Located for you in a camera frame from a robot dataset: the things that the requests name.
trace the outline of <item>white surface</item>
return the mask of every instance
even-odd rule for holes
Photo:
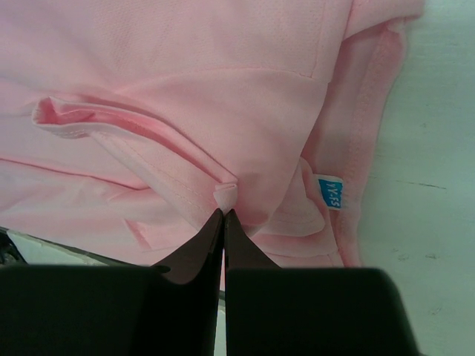
[[[31,265],[104,265],[104,263],[83,254],[76,254],[61,246],[53,245],[16,231],[10,230],[7,234],[24,260]]]
[[[361,253],[394,279],[421,352],[475,350],[475,1],[428,0],[387,103],[359,227]],[[80,262],[14,239],[27,260]],[[216,355],[225,355],[218,312]]]

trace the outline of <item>blue label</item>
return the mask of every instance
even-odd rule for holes
[[[318,178],[321,195],[329,208],[341,208],[341,191],[343,191],[343,182],[338,180],[328,180]]]

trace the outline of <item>size tag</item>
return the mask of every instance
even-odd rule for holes
[[[341,192],[343,191],[343,180],[334,176],[324,176],[316,174],[320,185],[321,196],[329,209],[341,209]]]

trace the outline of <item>pink fabric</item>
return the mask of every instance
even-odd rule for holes
[[[219,206],[282,266],[359,265],[379,120],[422,6],[0,0],[0,225],[150,264]],[[343,179],[341,210],[314,174]]]

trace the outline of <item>black object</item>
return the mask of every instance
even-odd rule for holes
[[[7,232],[0,231],[0,266],[17,263],[25,264],[26,262],[8,237]]]
[[[0,354],[213,355],[223,244],[228,355],[418,355],[383,272],[279,268],[233,211],[152,267],[0,268]]]

